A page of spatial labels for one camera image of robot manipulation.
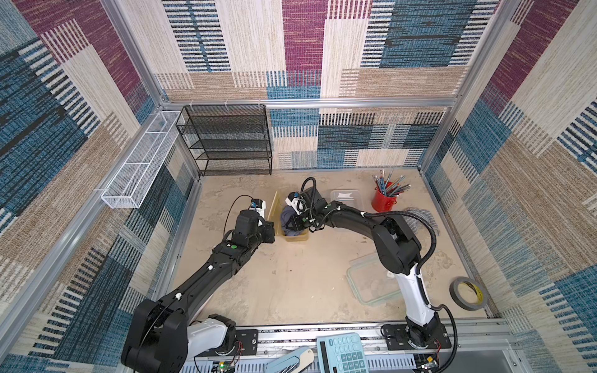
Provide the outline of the yellow lunch box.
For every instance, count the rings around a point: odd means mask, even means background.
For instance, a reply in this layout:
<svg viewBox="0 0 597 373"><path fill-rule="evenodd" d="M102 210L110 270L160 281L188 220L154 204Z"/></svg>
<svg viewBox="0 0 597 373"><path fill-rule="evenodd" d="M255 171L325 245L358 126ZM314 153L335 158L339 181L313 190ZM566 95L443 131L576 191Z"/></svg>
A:
<svg viewBox="0 0 597 373"><path fill-rule="evenodd" d="M282 208L279 214L278 233L288 242L302 242L309 238L309 232L306 229L299 230L297 218L296 211L290 206Z"/></svg>

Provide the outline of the dark blue cloth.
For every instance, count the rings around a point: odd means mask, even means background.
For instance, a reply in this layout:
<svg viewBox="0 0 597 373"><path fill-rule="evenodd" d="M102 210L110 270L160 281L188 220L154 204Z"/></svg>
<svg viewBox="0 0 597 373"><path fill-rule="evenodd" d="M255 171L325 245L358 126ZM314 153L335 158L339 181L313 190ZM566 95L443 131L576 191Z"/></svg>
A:
<svg viewBox="0 0 597 373"><path fill-rule="evenodd" d="M285 236L299 236L305 231L304 216L296 214L293 208L286 206L282 209L281 228Z"/></svg>

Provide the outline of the yellow lunch box lid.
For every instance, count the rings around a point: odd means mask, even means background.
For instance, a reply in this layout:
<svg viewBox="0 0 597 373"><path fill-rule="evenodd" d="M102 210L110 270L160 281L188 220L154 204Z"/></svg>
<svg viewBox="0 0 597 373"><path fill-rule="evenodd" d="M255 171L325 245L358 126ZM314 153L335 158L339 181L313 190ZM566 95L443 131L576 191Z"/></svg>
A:
<svg viewBox="0 0 597 373"><path fill-rule="evenodd" d="M274 224L275 236L281 235L281 202L279 191L275 191L273 200L267 208L267 221Z"/></svg>

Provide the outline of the clear lid green rim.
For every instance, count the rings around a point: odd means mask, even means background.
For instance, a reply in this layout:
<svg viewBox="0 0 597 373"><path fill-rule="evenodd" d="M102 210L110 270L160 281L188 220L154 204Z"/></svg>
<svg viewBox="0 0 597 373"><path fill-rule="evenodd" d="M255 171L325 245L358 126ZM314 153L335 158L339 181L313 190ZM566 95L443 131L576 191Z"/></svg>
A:
<svg viewBox="0 0 597 373"><path fill-rule="evenodd" d="M376 253L352 260L346 278L353 295L364 306L376 307L401 298L394 274L385 269Z"/></svg>

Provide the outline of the grey striped cloth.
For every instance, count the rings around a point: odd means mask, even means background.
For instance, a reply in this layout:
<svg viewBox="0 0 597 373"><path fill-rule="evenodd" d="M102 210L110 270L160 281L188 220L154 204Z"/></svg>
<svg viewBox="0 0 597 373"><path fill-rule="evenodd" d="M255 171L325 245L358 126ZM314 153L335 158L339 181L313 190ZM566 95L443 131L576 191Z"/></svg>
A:
<svg viewBox="0 0 597 373"><path fill-rule="evenodd" d="M416 214L421 219L426 220L426 222L434 229L435 234L437 236L440 236L440 229L438 227L438 223L436 222L432 213L429 210L421 208L408 208L407 212ZM404 219L409 225L410 229L413 231L413 233L417 233L419 228L423 228L423 230L425 230L424 225L422 225L422 223L418 219L414 219L412 217L405 217Z"/></svg>

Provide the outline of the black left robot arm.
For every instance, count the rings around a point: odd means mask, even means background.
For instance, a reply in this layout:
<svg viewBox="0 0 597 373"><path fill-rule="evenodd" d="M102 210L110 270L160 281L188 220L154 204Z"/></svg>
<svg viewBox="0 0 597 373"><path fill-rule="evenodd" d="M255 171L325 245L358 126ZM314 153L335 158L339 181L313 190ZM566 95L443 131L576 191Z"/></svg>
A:
<svg viewBox="0 0 597 373"><path fill-rule="evenodd" d="M274 224L265 220L265 210L265 203L254 199L192 276L159 300L146 299L135 308L121 353L122 365L135 372L179 372L189 355L228 343L235 323L213 317L198 324L192 320L259 245L274 242Z"/></svg>

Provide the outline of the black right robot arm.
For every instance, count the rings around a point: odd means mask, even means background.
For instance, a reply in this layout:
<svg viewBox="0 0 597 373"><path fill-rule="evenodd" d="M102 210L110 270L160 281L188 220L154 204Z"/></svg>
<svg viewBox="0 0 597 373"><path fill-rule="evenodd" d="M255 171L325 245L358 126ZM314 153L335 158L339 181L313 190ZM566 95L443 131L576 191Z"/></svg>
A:
<svg viewBox="0 0 597 373"><path fill-rule="evenodd" d="M285 203L293 208L291 227L312 233L329 226L370 238L380 263L395 275L406 305L406 341L414 349L459 346L456 323L449 308L434 306L421 269L437 246L435 230L410 211L368 213L339 201L326 201L314 186L290 193Z"/></svg>

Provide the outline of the red pencil cup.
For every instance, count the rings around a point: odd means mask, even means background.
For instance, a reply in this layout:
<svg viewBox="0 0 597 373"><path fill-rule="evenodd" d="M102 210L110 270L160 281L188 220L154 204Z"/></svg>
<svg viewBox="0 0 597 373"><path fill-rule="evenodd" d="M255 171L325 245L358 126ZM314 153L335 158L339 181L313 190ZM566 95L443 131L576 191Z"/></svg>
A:
<svg viewBox="0 0 597 373"><path fill-rule="evenodd" d="M396 204L397 196L386 196L377 186L375 188L375 195L372 199L371 205L373 209L379 213L392 211L393 206Z"/></svg>

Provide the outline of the black mesh shelf rack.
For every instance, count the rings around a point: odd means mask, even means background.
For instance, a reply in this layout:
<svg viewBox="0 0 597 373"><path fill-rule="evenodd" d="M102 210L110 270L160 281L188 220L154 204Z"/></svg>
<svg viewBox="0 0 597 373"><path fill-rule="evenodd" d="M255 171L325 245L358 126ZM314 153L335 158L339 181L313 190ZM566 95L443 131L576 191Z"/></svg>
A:
<svg viewBox="0 0 597 373"><path fill-rule="evenodd" d="M266 107L186 105L177 130L202 177L270 175L273 151Z"/></svg>

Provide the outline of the light blue handheld device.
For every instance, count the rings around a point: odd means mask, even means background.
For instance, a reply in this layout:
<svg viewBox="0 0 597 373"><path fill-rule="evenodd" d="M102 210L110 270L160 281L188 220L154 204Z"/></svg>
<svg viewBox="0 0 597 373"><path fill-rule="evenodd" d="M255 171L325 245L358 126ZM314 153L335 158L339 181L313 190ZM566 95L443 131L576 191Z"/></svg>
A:
<svg viewBox="0 0 597 373"><path fill-rule="evenodd" d="M267 364L265 373L299 373L309 368L314 362L314 352L311 348L296 349L275 361Z"/></svg>

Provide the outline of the teal calculator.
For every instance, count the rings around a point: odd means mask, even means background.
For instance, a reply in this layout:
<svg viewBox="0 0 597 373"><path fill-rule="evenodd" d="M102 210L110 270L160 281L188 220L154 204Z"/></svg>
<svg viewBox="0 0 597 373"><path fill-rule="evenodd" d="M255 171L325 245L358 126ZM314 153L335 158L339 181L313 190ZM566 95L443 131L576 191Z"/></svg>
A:
<svg viewBox="0 0 597 373"><path fill-rule="evenodd" d="M368 373L361 337L356 333L318 337L317 356L322 373Z"/></svg>

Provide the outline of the grey tape roll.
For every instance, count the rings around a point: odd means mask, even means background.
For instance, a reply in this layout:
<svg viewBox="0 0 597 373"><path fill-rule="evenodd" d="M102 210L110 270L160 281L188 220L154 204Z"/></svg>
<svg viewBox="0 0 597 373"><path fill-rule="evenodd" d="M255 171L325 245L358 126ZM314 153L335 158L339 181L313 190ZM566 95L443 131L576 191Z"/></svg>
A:
<svg viewBox="0 0 597 373"><path fill-rule="evenodd" d="M455 278L449 286L452 300L466 311L483 309L488 303L484 287L471 278Z"/></svg>

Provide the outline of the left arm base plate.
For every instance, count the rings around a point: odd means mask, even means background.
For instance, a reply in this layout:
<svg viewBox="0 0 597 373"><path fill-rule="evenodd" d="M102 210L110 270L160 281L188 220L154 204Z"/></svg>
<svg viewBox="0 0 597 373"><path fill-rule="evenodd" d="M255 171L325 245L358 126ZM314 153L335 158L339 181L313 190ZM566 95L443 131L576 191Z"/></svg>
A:
<svg viewBox="0 0 597 373"><path fill-rule="evenodd" d="M217 348L207 350L197 357L232 357L239 354L241 357L257 354L259 340L258 329L238 329L230 348Z"/></svg>

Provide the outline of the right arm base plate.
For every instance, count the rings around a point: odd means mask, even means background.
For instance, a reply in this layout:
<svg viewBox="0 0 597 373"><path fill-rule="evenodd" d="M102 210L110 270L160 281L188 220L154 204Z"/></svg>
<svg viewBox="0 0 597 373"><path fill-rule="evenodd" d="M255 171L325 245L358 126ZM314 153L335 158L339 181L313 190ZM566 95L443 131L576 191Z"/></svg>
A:
<svg viewBox="0 0 597 373"><path fill-rule="evenodd" d="M421 327L416 324L384 324L380 330L389 351L442 351L452 348L446 327L437 325Z"/></svg>

